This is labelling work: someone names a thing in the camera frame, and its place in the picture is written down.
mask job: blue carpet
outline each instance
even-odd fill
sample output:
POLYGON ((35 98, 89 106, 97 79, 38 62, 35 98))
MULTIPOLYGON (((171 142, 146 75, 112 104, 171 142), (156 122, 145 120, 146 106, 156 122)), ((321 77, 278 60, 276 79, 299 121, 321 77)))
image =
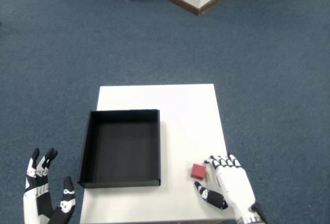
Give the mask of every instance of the blue carpet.
POLYGON ((196 83, 214 83, 270 223, 330 223, 330 0, 223 0, 201 17, 166 0, 0 0, 0 21, 1 223, 23 222, 35 147, 59 151, 53 205, 77 181, 100 85, 196 83))

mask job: open black box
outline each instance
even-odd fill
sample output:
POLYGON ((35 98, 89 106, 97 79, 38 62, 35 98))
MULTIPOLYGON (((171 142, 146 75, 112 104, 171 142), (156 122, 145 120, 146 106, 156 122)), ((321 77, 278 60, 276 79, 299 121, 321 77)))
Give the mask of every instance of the open black box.
POLYGON ((159 186, 159 110, 92 111, 78 183, 84 188, 159 186))

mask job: white table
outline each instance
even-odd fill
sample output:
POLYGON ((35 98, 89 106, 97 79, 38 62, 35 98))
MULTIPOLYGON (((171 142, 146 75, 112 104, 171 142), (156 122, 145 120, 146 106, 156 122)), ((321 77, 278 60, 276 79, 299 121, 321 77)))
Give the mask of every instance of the white table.
MULTIPOLYGON (((161 185, 85 189, 81 224, 234 218, 204 202, 190 177, 193 163, 226 154, 213 84, 102 86, 97 110, 120 109, 160 110, 161 185)), ((209 167, 201 183, 220 190, 209 167)))

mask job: red cube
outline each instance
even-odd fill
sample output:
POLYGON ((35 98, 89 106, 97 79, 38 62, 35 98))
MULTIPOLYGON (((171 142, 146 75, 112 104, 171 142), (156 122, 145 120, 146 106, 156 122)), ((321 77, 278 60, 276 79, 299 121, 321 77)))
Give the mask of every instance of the red cube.
POLYGON ((205 170, 206 170, 205 166, 193 164, 190 176, 194 179, 203 180, 205 177, 205 170))

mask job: robotic hand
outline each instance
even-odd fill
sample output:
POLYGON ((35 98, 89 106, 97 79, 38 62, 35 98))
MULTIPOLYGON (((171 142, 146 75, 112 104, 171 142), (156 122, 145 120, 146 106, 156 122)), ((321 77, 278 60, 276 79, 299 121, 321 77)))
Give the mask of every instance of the robotic hand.
POLYGON ((259 204, 255 202, 245 170, 232 154, 228 157, 211 156, 204 163, 212 165, 215 169, 223 194, 208 190, 199 182, 195 182, 195 186, 206 202, 220 209, 232 207, 237 224, 267 223, 259 204))
POLYGON ((23 196, 25 224, 67 224, 75 208, 74 188, 70 177, 64 179, 64 191, 60 204, 53 210, 48 191, 48 169, 57 151, 51 148, 37 165, 39 149, 36 148, 26 172, 23 196))

